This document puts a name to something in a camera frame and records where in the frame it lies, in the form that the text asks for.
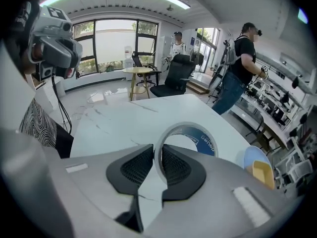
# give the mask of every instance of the black and white patterned fabric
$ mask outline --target black and white patterned fabric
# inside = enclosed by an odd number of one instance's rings
[[[24,115],[20,131],[36,138],[44,146],[55,147],[56,123],[35,100]]]

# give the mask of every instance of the table surface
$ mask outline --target table surface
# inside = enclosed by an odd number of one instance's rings
[[[210,132],[220,158],[236,163],[237,154],[250,146],[209,106],[196,96],[185,94],[87,109],[74,136],[70,156],[110,153],[140,144],[155,147],[167,128],[184,121],[195,122]]]
[[[282,129],[278,126],[277,122],[258,104],[255,100],[252,100],[247,95],[243,94],[241,96],[243,99],[248,101],[253,107],[260,111],[261,116],[263,117],[264,123],[274,131],[274,133],[280,138],[283,144],[287,147],[287,137]]]
[[[150,68],[145,68],[145,67],[131,67],[131,68],[125,68],[122,71],[125,73],[149,73],[149,72],[152,72],[153,70]]]

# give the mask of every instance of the backpack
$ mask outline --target backpack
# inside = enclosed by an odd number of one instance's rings
[[[247,36],[240,36],[237,38],[237,40],[242,39],[242,38],[247,38]],[[233,39],[229,39],[228,41],[229,46],[228,46],[228,51],[227,51],[227,57],[226,57],[226,65],[233,65],[236,63],[238,59],[241,58],[241,56],[237,57],[236,55],[236,50],[235,50],[235,42]]]

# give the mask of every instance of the sticker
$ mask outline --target sticker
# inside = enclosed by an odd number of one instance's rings
[[[51,17],[60,18],[60,19],[66,20],[62,10],[56,9],[56,8],[53,8],[53,7],[47,7],[47,8],[48,8],[48,11],[49,11],[49,14],[50,14]]]

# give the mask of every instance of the black office chair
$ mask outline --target black office chair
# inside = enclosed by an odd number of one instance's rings
[[[146,74],[146,77],[148,77],[148,78],[147,78],[147,82],[148,82],[149,84],[155,85],[155,83],[153,83],[153,82],[150,80],[151,76],[153,76],[153,75],[156,76],[156,85],[159,84],[159,73],[160,73],[160,72],[158,71],[158,68],[156,68],[156,67],[154,66],[153,63],[148,63],[147,65],[142,65],[142,64],[141,64],[141,61],[140,61],[140,58],[139,58],[139,55],[138,55],[138,53],[135,52],[135,51],[132,53],[132,59],[133,59],[134,64],[135,64],[136,67],[146,67],[146,68],[150,68],[150,69],[153,70],[153,72]],[[137,75],[138,75],[138,77],[143,78],[143,74],[137,74]],[[142,84],[142,83],[144,83],[144,80],[141,80],[141,82],[137,83],[137,85],[138,85],[138,84]]]
[[[184,94],[186,83],[195,66],[194,62],[189,61],[189,56],[176,55],[169,65],[164,85],[153,86],[150,91],[157,97]]]

